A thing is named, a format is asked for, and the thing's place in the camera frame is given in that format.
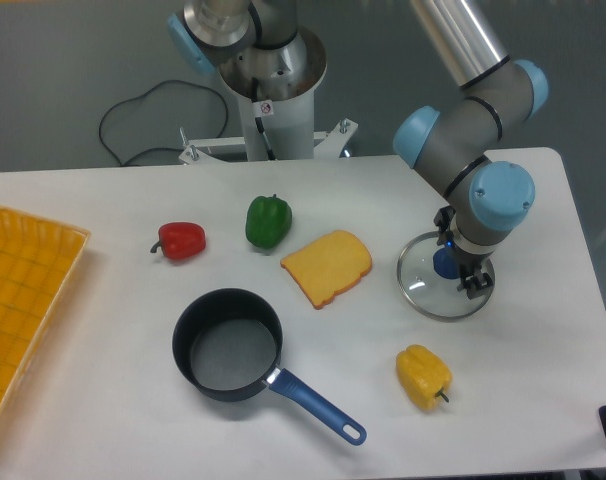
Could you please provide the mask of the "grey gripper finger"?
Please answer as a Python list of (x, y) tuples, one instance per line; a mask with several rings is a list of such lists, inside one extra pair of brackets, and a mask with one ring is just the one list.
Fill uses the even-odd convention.
[(475, 271), (473, 275), (461, 279), (458, 291), (465, 292), (468, 299), (489, 297), (493, 292), (493, 277), (484, 271)]

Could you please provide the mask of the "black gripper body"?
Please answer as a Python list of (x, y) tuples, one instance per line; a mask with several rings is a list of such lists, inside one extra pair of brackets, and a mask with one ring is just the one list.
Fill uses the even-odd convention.
[(456, 277), (467, 278), (476, 271), (495, 276), (494, 266), (490, 256), (496, 250), (495, 245), (479, 245), (467, 239), (453, 239), (450, 241), (451, 254), (456, 265)]

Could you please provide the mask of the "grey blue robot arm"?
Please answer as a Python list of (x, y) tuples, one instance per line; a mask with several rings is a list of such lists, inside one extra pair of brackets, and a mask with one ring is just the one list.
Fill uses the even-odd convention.
[[(545, 103), (533, 63), (514, 61), (472, 1), (416, 1), (413, 9), (463, 93), (448, 113), (425, 106), (398, 128), (393, 148), (444, 200), (435, 268), (469, 298), (490, 294), (489, 258), (526, 217), (535, 187), (521, 167), (487, 151)], [(167, 21), (183, 58), (218, 72), (237, 97), (249, 160), (313, 156), (313, 93), (327, 68), (293, 1), (189, 1)]]

